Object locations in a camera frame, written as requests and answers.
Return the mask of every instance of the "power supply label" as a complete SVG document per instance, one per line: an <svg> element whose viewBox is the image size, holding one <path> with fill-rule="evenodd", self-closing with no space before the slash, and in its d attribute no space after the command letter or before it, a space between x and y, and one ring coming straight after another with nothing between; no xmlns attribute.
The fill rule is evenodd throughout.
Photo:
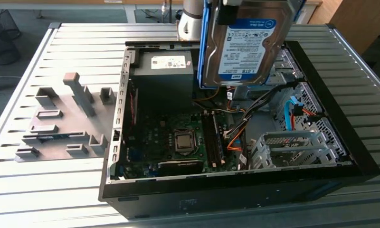
<svg viewBox="0 0 380 228"><path fill-rule="evenodd" d="M246 80L256 76L266 48L264 40L274 34L276 20L236 19L227 27L219 75L227 80Z"/></svg>
<svg viewBox="0 0 380 228"><path fill-rule="evenodd" d="M186 68L184 56L155 56L151 61L151 69Z"/></svg>

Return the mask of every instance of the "wire mesh trash bin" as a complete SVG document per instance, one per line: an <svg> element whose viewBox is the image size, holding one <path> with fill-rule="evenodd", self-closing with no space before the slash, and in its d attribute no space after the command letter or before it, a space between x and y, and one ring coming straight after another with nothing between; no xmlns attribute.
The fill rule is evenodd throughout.
<svg viewBox="0 0 380 228"><path fill-rule="evenodd" d="M20 59L20 52L11 41L11 37L4 28L0 28L0 65L15 63Z"/></svg>
<svg viewBox="0 0 380 228"><path fill-rule="evenodd" d="M20 37L22 31L14 21L14 17L10 11L0 9L0 33L6 32L11 40L15 40Z"/></svg>

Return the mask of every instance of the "blue hard drive label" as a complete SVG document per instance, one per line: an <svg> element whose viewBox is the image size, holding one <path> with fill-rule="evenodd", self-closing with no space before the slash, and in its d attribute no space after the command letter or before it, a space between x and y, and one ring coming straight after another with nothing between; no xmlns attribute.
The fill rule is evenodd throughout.
<svg viewBox="0 0 380 228"><path fill-rule="evenodd" d="M219 75L227 80L256 76L266 55L264 41L275 31L274 19L238 19L227 28Z"/></svg>

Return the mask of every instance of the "motherboard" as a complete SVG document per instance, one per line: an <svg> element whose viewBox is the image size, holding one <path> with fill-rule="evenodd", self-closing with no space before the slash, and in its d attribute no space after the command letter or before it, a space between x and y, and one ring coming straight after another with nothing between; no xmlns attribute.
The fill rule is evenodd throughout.
<svg viewBox="0 0 380 228"><path fill-rule="evenodd" d="M128 179L236 170L236 155L227 151L224 112L143 115L136 137L127 144Z"/></svg>

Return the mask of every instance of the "slotted metal surface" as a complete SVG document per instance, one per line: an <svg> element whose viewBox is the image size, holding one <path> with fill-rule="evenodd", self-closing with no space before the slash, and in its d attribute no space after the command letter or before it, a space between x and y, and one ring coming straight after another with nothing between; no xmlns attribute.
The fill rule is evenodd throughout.
<svg viewBox="0 0 380 228"><path fill-rule="evenodd" d="M20 143L23 135L18 130L27 129L38 108L38 102L28 96L38 87L62 84L64 72L76 71L80 83L91 91L106 87L104 84L116 88L126 41L176 40L175 30L175 26L164 24L63 24L60 29L48 30L0 118L0 227L20 224L31 227L30 223L35 223L39 227L118 224L118 227L380 228L380 176L304 204L132 222L98 201L102 158L14 161L12 145ZM288 39L300 41L380 166L380 80L350 51L339 33L326 26L296 25Z"/></svg>

